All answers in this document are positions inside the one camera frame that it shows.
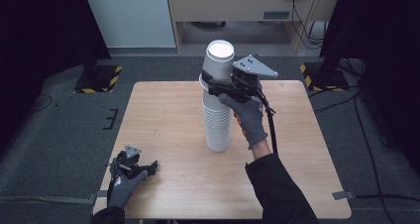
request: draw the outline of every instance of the black sleeve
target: black sleeve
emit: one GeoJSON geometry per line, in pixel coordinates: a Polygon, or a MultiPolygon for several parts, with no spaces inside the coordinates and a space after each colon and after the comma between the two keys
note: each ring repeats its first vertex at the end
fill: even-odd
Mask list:
{"type": "Polygon", "coordinates": [[[262,223],[319,223],[311,206],[276,154],[246,164],[248,178],[262,205],[262,223]]]}
{"type": "Polygon", "coordinates": [[[100,210],[92,217],[92,224],[124,224],[124,209],[111,206],[100,210]]]}

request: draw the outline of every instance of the gray carpet floor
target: gray carpet floor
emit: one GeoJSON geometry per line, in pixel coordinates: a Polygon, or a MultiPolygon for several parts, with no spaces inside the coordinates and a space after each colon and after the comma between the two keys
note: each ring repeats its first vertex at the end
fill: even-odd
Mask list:
{"type": "MultiPolygon", "coordinates": [[[[279,72],[278,79],[303,81],[299,65],[317,57],[261,56],[279,72]]],[[[123,67],[112,92],[77,94],[73,86],[82,72],[77,66],[50,77],[22,127],[13,147],[0,164],[0,196],[62,196],[87,198],[96,193],[107,168],[133,85],[147,80],[197,80],[203,56],[114,57],[123,67]],[[111,130],[107,117],[119,109],[111,130]]],[[[350,85],[357,80],[346,74],[350,85]]],[[[314,110],[350,98],[358,91],[323,92],[310,98],[314,110]]],[[[382,192],[420,198],[420,177],[398,149],[382,144],[364,103],[357,99],[367,139],[372,149],[382,192]]],[[[377,194],[354,101],[317,115],[343,188],[355,195],[377,194]]],[[[321,223],[390,223],[380,200],[349,200],[348,220],[321,223]]],[[[386,198],[395,223],[419,223],[420,203],[386,198]]],[[[0,223],[89,223],[92,207],[81,204],[1,203],[0,223]]]]}

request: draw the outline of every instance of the white cabinet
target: white cabinet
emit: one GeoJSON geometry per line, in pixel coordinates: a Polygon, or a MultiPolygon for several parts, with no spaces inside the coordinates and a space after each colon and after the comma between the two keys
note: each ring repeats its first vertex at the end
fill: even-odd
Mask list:
{"type": "Polygon", "coordinates": [[[175,48],[167,0],[88,0],[108,48],[175,48]]]}

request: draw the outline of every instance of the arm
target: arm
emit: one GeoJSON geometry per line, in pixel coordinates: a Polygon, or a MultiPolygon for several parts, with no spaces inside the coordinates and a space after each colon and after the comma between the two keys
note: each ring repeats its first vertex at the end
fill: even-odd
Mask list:
{"type": "Polygon", "coordinates": [[[143,170],[139,175],[132,179],[128,179],[120,170],[117,169],[117,178],[111,181],[113,186],[108,189],[110,199],[108,207],[100,210],[92,217],[92,224],[124,224],[125,214],[124,207],[133,195],[137,186],[149,175],[147,170],[143,170]]]}
{"type": "Polygon", "coordinates": [[[234,110],[253,152],[255,160],[245,169],[262,205],[262,223],[318,223],[311,206],[278,155],[269,149],[263,129],[262,106],[251,99],[239,103],[226,94],[221,94],[219,100],[234,110]]]}
{"type": "Polygon", "coordinates": [[[252,146],[255,161],[245,166],[257,199],[262,223],[318,223],[305,196],[294,183],[266,139],[252,146]]]}

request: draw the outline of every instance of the black glove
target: black glove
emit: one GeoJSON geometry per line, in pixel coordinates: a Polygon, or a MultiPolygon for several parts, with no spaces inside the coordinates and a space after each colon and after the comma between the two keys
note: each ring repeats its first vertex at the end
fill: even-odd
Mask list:
{"type": "Polygon", "coordinates": [[[117,169],[117,177],[115,179],[114,187],[112,188],[108,206],[117,206],[124,209],[136,187],[146,179],[148,174],[147,170],[143,170],[136,177],[128,179],[119,169],[117,169]]]}
{"type": "Polygon", "coordinates": [[[225,93],[219,95],[219,101],[234,110],[235,117],[250,145],[249,149],[266,138],[267,134],[263,130],[263,105],[261,103],[253,99],[240,103],[225,93]]]}

